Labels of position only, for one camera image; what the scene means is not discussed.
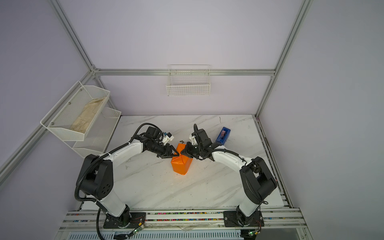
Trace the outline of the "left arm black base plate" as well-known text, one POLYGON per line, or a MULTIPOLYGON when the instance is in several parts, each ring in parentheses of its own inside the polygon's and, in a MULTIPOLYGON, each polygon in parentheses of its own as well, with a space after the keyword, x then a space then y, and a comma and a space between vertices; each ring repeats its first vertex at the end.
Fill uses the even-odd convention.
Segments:
POLYGON ((140 224, 144 224, 146 220, 145 212, 129 212, 122 214, 120 217, 114 217, 110 214, 106 215, 104 229, 136 229, 140 224))

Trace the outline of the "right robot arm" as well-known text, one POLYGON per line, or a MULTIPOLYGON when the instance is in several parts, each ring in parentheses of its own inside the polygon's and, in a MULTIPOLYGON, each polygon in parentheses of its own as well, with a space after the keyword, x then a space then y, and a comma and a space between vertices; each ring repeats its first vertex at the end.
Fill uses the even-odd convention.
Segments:
POLYGON ((200 161, 211 160, 225 165, 239 174, 244 200, 232 212, 235 219, 232 223, 239 227, 247 227, 260 219, 260 207, 268 205, 266 200, 278 187, 269 166, 261 157, 247 158, 226 148, 222 143, 212 142, 204 129, 194 125, 190 141, 182 150, 182 155, 200 161))

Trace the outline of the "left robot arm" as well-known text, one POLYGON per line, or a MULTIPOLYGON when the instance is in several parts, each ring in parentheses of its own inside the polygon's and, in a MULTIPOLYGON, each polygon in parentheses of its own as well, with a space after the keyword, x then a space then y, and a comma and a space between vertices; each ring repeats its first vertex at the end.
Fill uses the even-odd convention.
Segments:
POLYGON ((98 156, 88 155, 76 182, 75 199, 79 202, 93 202, 108 217, 127 225, 131 219, 130 209, 114 191, 115 170, 145 151, 161 159, 178 157, 179 152, 170 144, 173 139, 171 133, 161 131, 154 124, 144 123, 127 143, 98 156))

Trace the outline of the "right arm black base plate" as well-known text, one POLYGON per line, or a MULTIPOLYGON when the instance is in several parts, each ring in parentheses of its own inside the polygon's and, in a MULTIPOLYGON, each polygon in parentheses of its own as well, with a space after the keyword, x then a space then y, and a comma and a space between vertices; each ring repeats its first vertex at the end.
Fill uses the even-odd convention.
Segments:
POLYGON ((224 211, 225 227, 264 227, 264 218, 261 211, 255 211, 246 217, 240 211, 224 211))

